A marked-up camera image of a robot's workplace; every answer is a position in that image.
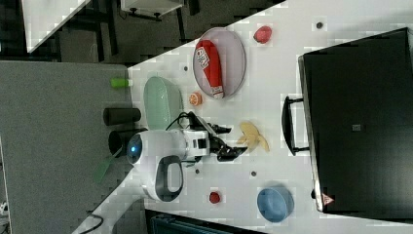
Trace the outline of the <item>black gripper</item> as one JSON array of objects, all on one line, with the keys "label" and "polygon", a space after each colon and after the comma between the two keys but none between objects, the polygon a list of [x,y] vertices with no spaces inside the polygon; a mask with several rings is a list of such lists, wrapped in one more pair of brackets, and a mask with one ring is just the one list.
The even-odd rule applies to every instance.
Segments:
[{"label": "black gripper", "polygon": [[216,136],[209,136],[210,152],[217,156],[219,162],[233,161],[246,152],[246,147],[229,147],[218,137],[219,134],[229,134],[231,128],[219,125],[213,125],[212,128],[216,132]]}]

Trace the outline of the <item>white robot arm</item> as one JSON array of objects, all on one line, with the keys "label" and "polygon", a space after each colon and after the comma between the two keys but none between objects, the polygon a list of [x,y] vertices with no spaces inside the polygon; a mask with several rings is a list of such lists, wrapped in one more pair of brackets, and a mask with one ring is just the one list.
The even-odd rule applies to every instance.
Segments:
[{"label": "white robot arm", "polygon": [[169,177],[175,175],[182,181],[184,163],[195,164],[210,156],[228,162],[246,152],[245,147],[232,147],[219,137],[229,132],[219,126],[191,124],[187,129],[135,134],[127,146],[132,169],[71,234],[112,234],[117,221],[134,202],[144,198],[166,203],[175,200],[183,186],[173,190]]}]

